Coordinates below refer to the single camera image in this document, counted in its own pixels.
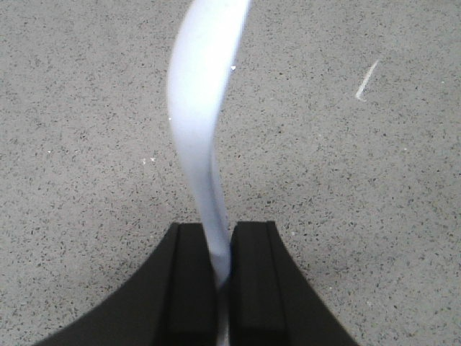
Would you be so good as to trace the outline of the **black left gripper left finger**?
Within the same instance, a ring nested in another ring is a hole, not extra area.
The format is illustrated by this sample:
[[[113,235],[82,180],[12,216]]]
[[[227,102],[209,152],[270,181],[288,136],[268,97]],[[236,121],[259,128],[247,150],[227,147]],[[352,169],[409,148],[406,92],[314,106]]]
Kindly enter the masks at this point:
[[[173,223],[118,290],[41,345],[215,345],[217,291],[203,228]]]

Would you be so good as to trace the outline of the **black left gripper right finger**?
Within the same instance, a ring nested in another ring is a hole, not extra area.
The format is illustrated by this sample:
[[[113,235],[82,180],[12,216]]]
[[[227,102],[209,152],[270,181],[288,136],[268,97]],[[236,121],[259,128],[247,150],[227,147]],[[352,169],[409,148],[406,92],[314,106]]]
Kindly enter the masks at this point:
[[[231,345],[355,345],[291,258],[273,221],[231,239]]]

